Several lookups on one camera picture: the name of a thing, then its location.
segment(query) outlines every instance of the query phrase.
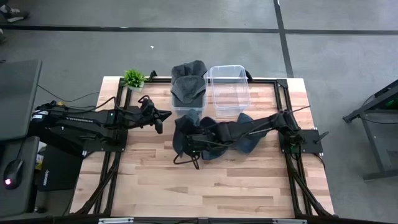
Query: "transparent plastic container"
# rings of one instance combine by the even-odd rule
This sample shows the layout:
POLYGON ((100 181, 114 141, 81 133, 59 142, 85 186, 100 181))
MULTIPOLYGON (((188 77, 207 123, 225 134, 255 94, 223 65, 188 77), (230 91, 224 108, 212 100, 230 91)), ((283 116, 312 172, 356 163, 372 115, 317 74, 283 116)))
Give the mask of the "transparent plastic container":
POLYGON ((209 70, 217 116, 237 116, 251 104, 248 79, 241 65, 214 66, 209 70))
POLYGON ((203 94, 201 97, 202 103, 198 104, 197 102, 193 102, 192 104, 187 104, 187 105, 178 105, 178 103, 175 101, 175 96, 171 93, 170 94, 170 102, 172 105, 172 110, 174 110, 175 114, 177 116, 183 116, 188 113, 191 109, 194 109, 195 111, 198 112, 199 116, 201 116, 202 111, 204 111, 207 107, 207 92, 208 92, 208 74, 204 74, 203 78, 206 80, 206 92, 203 94))

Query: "gray cloth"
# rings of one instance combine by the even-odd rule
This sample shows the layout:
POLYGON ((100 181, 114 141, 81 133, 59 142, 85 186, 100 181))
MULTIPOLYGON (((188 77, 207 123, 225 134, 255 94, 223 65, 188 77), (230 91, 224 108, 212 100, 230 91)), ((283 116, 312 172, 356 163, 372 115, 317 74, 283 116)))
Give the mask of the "gray cloth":
POLYGON ((173 135, 173 148, 181 157, 183 149, 188 147, 188 142, 184 137, 184 133, 190 133, 192 125, 194 127, 199 127, 199 120, 198 112, 195 110, 189 110, 182 118, 178 118, 174 121, 175 131, 173 135))
POLYGON ((174 66, 172 69, 172 84, 180 77, 188 75, 202 77, 206 72, 206 65, 201 60, 174 66))
MULTIPOLYGON (((252 120, 253 119, 249 115, 241 113, 241 114, 239 114, 239 117, 238 117, 238 124, 243 124, 246 122, 250 122, 252 120)), ((242 138, 237 143, 235 143, 233 147, 236 150, 238 150, 239 152, 249 154, 257 146, 257 144, 259 144, 260 139, 265 137, 267 135, 267 133, 268 133, 268 131, 264 131, 261 133, 252 134, 250 136, 242 138)))
POLYGON ((191 103, 201 92, 206 90, 206 80, 199 76, 186 76, 178 78, 171 92, 182 103, 191 103))

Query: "sneaker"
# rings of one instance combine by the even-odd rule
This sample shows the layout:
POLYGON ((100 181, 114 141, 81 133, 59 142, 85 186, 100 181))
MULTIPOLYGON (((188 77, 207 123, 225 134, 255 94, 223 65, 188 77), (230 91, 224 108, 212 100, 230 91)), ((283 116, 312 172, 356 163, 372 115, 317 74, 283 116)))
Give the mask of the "sneaker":
POLYGON ((29 12, 13 9, 11 7, 8 7, 7 12, 0 11, 0 13, 7 19, 7 22, 16 22, 29 17, 29 12))
POLYGON ((0 29, 0 44, 5 43, 6 40, 7 38, 3 35, 2 29, 0 29))

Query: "wooden table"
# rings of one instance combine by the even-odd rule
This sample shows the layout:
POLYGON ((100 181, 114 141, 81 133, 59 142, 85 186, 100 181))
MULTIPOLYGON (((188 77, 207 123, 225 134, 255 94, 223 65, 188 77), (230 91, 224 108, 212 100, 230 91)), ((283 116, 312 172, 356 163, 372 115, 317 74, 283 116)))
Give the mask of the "wooden table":
MULTIPOLYGON (((104 77, 98 105, 116 95, 118 82, 119 77, 104 77)), ((288 78, 287 82, 293 109, 307 106, 303 79, 288 78)), ((249 86, 252 105, 245 113, 253 119, 274 114, 273 86, 249 86)), ((215 117, 211 91, 208 93, 204 116, 215 117)), ((131 105, 138 105, 137 100, 143 95, 149 95, 156 108, 171 110, 169 83, 146 84, 142 93, 132 94, 131 105)), ((103 109, 112 109, 113 106, 109 102, 103 109)), ((301 128, 313 128, 309 108, 296 112, 295 117, 301 128)), ((129 131, 126 152, 121 158, 112 216, 294 217, 286 162, 280 153, 276 131, 269 132, 248 156, 229 150, 215 160, 200 161, 201 169, 196 170, 192 164, 173 164, 176 153, 172 138, 176 118, 175 113, 167 118, 163 124, 163 134, 157 134, 154 127, 150 126, 129 131)), ((216 118, 217 121, 236 119, 216 118)), ((83 161, 71 212, 81 208, 97 187, 103 156, 103 152, 95 152, 83 161)), ((302 157, 308 187, 326 210, 333 213, 322 163, 311 154, 302 157)), ((107 193, 103 197, 102 209, 106 196, 107 193)), ((298 197, 300 207, 305 212, 301 190, 298 190, 298 197)))

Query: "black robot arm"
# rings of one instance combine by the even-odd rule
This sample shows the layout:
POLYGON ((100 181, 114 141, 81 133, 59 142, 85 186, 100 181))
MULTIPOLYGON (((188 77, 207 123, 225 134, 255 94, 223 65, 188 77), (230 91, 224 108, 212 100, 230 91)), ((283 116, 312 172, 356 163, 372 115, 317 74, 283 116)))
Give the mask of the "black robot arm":
POLYGON ((305 142, 300 135, 300 127, 291 111, 280 111, 266 118, 257 119, 246 123, 233 121, 220 122, 211 126, 195 126, 189 119, 185 120, 180 128, 182 134, 182 151, 189 156, 197 156, 202 151, 217 152, 233 146, 240 139, 253 134, 267 133, 278 130, 291 145, 299 145, 305 142))
POLYGON ((36 107, 30 132, 50 142, 59 137, 67 139, 83 146, 81 151, 123 151, 128 129, 154 125, 161 134, 162 122, 171 115, 171 111, 158 110, 149 96, 142 97, 139 103, 141 107, 116 105, 113 110, 94 111, 95 108, 60 106, 53 101, 36 107))

